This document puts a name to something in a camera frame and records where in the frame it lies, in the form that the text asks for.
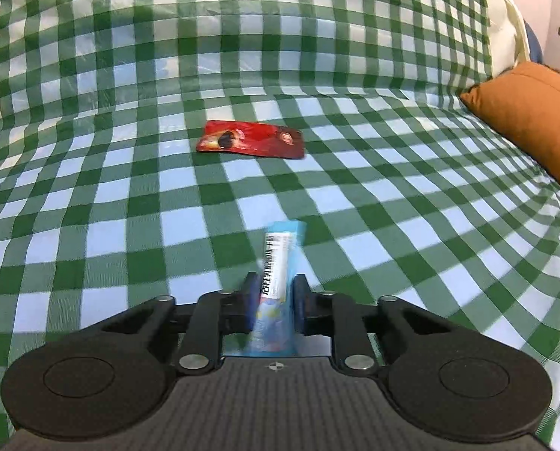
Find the white pillow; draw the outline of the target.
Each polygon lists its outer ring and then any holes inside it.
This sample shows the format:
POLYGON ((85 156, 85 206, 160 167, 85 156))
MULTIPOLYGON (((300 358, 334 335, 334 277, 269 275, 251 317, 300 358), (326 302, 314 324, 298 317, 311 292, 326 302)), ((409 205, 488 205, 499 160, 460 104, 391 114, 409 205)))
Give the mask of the white pillow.
POLYGON ((530 61, 530 46, 522 14, 513 0, 486 0, 492 76, 530 61))

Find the orange cushion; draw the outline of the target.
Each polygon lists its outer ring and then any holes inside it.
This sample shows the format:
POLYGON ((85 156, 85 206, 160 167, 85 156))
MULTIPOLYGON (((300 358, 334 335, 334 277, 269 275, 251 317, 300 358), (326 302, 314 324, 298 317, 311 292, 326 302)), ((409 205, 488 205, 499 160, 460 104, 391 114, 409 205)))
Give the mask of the orange cushion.
POLYGON ((460 99, 560 184, 560 73, 524 62, 473 86, 460 99))

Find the light blue sachet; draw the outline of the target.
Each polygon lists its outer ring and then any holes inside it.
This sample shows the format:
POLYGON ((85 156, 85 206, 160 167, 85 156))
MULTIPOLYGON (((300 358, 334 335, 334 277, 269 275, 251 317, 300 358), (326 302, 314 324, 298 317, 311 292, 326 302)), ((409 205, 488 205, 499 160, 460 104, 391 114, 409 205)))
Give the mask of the light blue sachet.
POLYGON ((293 280, 304 224, 275 222, 264 233, 263 272, 243 355, 286 357, 296 353, 293 280))

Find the red chocolate wrapper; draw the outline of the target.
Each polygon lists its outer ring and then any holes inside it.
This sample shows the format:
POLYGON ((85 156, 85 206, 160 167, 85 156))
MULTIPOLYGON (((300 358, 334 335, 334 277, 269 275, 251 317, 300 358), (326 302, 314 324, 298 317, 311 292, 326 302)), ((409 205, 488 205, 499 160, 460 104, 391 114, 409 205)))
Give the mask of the red chocolate wrapper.
POLYGON ((197 142, 197 152, 229 153, 300 160, 305 156, 301 132, 259 122, 210 120, 197 142))

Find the green checkered cloth cover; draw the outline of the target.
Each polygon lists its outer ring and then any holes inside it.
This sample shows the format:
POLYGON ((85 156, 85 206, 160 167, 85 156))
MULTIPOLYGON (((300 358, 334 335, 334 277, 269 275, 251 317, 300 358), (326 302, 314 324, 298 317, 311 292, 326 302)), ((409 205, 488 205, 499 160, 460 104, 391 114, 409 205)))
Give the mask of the green checkered cloth cover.
POLYGON ((560 185, 460 102, 488 29, 486 0, 0 0, 0 384, 144 300, 235 288, 298 220, 311 286, 537 359, 560 450, 560 185), (210 120, 305 156, 197 152, 210 120))

